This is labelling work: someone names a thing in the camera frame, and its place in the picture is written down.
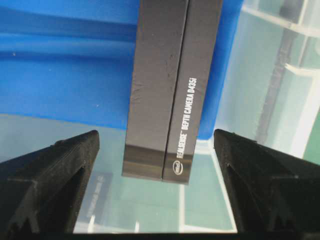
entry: blue container wall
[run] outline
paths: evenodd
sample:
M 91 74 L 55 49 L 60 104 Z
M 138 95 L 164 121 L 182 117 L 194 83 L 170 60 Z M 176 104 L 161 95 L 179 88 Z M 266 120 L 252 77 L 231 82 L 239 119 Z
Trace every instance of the blue container wall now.
M 199 138 L 212 136 L 242 0 L 224 0 Z M 2 0 L 0 113 L 125 129 L 138 0 Z

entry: green surface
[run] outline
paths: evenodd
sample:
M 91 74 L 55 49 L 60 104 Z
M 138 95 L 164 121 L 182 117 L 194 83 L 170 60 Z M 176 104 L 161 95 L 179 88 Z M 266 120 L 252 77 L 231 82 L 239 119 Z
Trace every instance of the green surface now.
M 57 120 L 0 114 L 0 161 L 8 160 L 96 129 L 100 150 L 93 171 L 108 173 L 111 183 L 99 222 L 101 232 L 178 232 L 180 186 L 153 180 L 122 177 L 126 132 Z M 231 229 L 221 186 L 211 155 L 196 155 L 190 183 L 185 187 L 185 224 Z M 88 209 L 80 209 L 86 215 Z M 81 231 L 88 226 L 82 224 Z
M 189 186 L 185 187 L 185 224 L 232 229 L 210 155 L 195 155 Z
M 303 159 L 320 165 L 320 111 L 314 122 Z

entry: glass surface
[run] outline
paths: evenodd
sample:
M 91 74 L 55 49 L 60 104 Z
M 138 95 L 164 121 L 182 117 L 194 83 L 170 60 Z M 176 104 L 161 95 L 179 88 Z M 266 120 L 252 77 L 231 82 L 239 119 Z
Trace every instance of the glass surface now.
M 320 1 L 285 2 L 244 2 L 215 128 L 319 164 Z
M 76 233 L 234 232 L 212 141 L 197 142 L 189 185 L 122 177 L 126 132 L 115 128 L 0 114 L 0 161 L 93 129 L 100 150 Z

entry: transparent acrylic panel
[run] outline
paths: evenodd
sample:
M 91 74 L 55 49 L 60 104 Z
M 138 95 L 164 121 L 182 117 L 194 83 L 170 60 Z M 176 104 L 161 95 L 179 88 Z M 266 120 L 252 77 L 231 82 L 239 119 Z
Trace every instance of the transparent acrylic panel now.
M 236 231 L 212 140 L 197 143 L 189 185 L 179 185 L 121 176 L 125 130 L 0 114 L 0 161 L 93 129 L 100 150 L 76 233 Z
M 215 128 L 316 162 L 320 22 L 303 20 L 320 5 L 301 2 L 297 23 L 275 17 L 288 1 L 244 2 Z

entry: intel logo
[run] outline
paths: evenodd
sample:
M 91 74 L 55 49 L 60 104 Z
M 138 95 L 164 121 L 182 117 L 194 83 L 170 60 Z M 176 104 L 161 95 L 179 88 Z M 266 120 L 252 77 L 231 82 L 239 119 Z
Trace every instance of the intel logo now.
M 182 166 L 182 163 L 179 161 L 179 160 L 175 160 L 173 162 L 173 172 L 176 174 L 176 175 L 181 175 L 182 174 L 182 171 L 184 169 L 184 167 Z

